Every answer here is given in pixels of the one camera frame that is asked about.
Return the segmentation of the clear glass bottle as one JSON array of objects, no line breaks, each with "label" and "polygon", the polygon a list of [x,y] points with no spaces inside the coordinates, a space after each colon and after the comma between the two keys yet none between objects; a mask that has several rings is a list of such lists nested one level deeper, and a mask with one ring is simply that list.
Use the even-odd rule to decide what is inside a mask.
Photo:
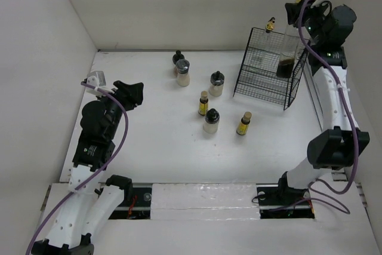
[{"label": "clear glass bottle", "polygon": [[261,64],[263,61],[263,54],[266,52],[271,43],[271,37],[272,37],[272,31],[275,28],[275,17],[271,17],[264,28],[264,32],[261,34],[261,36],[258,38],[256,46],[255,46],[255,53],[252,56],[252,61],[254,64]]}]

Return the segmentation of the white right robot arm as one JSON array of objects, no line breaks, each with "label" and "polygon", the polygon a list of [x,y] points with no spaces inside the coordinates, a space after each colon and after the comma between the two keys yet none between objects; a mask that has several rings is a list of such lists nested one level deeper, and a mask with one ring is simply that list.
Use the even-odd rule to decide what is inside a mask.
[{"label": "white right robot arm", "polygon": [[332,7],[330,1],[300,0],[285,4],[287,20],[298,34],[305,28],[311,40],[304,42],[313,82],[322,107],[323,131],[307,146],[307,156],[281,176],[273,196],[281,204],[300,202],[309,187],[332,170],[352,169],[354,181],[359,156],[370,136],[361,131],[352,112],[347,87],[347,59],[343,44],[357,20],[348,6]]}]

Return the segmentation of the grey-lid white powder shaker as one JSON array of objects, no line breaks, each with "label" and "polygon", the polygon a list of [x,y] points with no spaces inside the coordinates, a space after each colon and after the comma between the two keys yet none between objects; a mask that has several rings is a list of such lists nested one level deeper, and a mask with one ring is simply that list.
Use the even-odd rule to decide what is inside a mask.
[{"label": "grey-lid white powder shaker", "polygon": [[189,68],[190,63],[186,59],[177,62],[177,83],[181,87],[186,87],[190,84]]}]

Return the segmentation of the glass bottle with dark sauce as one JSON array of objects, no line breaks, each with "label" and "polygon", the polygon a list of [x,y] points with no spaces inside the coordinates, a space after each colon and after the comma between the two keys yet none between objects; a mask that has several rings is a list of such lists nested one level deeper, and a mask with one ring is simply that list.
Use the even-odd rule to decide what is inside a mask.
[{"label": "glass bottle with dark sauce", "polygon": [[[300,3],[302,5],[302,2],[303,0],[295,0],[293,3]],[[278,78],[288,79],[291,77],[299,45],[300,37],[298,29],[288,25],[287,22],[276,71]]]}]

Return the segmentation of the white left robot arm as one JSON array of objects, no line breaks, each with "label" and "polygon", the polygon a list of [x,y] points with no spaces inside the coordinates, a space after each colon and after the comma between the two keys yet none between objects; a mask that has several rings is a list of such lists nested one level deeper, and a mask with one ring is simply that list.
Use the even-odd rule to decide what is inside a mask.
[{"label": "white left robot arm", "polygon": [[98,184],[124,145],[127,113],[142,104],[144,84],[115,81],[111,90],[92,84],[90,79],[81,84],[96,94],[96,100],[82,108],[82,131],[72,160],[68,193],[35,231],[39,235],[54,217],[47,236],[40,241],[32,237],[26,254],[93,254],[96,233],[119,204],[127,205],[133,199],[130,178],[114,174],[103,188]]}]

